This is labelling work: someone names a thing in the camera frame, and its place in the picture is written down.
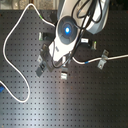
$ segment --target black cable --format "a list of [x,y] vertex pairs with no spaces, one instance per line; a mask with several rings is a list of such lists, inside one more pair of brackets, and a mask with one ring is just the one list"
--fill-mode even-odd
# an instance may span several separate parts
[[[73,10],[72,10],[72,13],[71,13],[71,17],[73,18],[73,13],[74,13],[74,10],[75,10],[75,8],[76,8],[76,6],[79,4],[79,2],[80,2],[81,0],[78,0],[77,2],[76,2],[76,4],[75,4],[75,6],[73,7]],[[81,6],[81,8],[78,10],[78,12],[77,12],[77,18],[85,18],[85,17],[87,17],[87,16],[90,16],[91,18],[93,18],[93,15],[94,15],[94,12],[95,12],[95,8],[96,8],[96,4],[97,4],[97,0],[93,0],[92,1],[92,3],[91,3],[91,5],[90,5],[90,7],[89,7],[89,9],[88,9],[88,11],[87,11],[87,13],[85,14],[85,15],[83,15],[83,16],[79,16],[79,14],[80,14],[80,12],[82,11],[82,9],[86,6],[86,4],[89,2],[90,0],[87,0],[82,6]],[[98,2],[99,2],[99,5],[100,5],[100,12],[101,12],[101,14],[100,14],[100,18],[98,19],[98,21],[94,21],[93,19],[91,19],[91,21],[93,21],[94,23],[99,23],[100,21],[101,21],[101,19],[102,19],[102,6],[101,6],[101,2],[100,2],[100,0],[98,0]],[[75,25],[75,27],[77,27],[78,29],[86,29],[87,27],[80,27],[80,26],[78,26],[76,23],[74,23],[74,25]]]
[[90,1],[90,0],[87,0],[87,1],[81,6],[81,8],[78,10],[78,12],[77,12],[77,18],[81,19],[81,18],[84,18],[84,17],[87,16],[87,13],[86,13],[85,15],[83,15],[83,16],[79,16],[79,14],[81,13],[81,11],[83,10],[83,8],[85,7],[85,5],[86,5],[89,1]]

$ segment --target black surface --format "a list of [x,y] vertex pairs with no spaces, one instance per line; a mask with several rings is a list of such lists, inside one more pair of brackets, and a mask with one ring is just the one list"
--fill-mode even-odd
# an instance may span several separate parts
[[[44,17],[51,11],[44,11]],[[0,80],[19,98],[27,96],[27,87],[18,73],[3,58],[2,46],[21,11],[0,11]],[[128,58],[108,61],[101,71],[98,62],[69,65],[68,80],[60,79],[61,70],[48,70],[38,78],[35,70],[39,49],[39,32],[54,32],[35,11],[27,11],[7,42],[8,58],[27,77],[31,96],[27,103],[16,102],[4,89],[0,93],[1,128],[127,128],[128,127]],[[85,37],[97,41],[97,51],[80,47],[79,60],[102,55],[128,54],[128,13],[110,11],[105,29]]]

